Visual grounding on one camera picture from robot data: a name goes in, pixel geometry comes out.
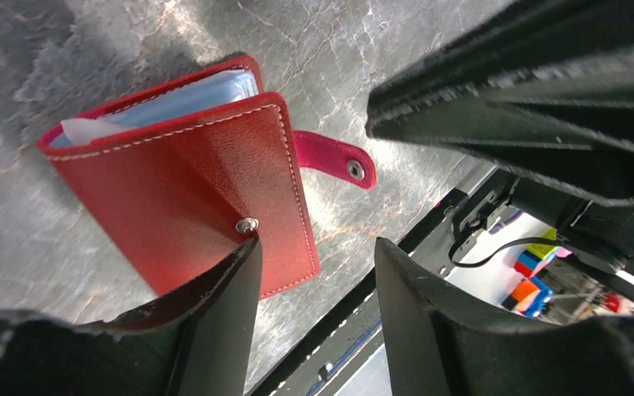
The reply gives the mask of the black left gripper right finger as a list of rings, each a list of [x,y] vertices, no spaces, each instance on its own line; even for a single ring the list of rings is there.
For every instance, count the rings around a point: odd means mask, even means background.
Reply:
[[[395,395],[634,395],[634,317],[566,326],[486,303],[387,238],[376,293]]]

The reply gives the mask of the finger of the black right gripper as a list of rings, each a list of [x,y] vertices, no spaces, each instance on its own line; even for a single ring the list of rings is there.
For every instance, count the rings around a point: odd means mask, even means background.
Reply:
[[[634,54],[532,66],[428,57],[374,88],[367,133],[455,149],[608,205],[634,204]]]
[[[629,45],[634,1],[514,1],[373,89],[368,105],[432,102],[442,89]]]

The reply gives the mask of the red leather card holder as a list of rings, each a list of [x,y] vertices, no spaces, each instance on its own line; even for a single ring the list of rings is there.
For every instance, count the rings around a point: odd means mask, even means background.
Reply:
[[[301,170],[365,190],[363,149],[291,126],[247,54],[62,121],[38,149],[159,295],[251,237],[263,244],[260,296],[319,273]]]

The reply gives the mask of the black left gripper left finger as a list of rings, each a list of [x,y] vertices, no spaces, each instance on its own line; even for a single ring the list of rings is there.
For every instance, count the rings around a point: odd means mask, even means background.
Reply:
[[[250,238],[110,322],[0,310],[0,395],[240,395],[262,270]]]

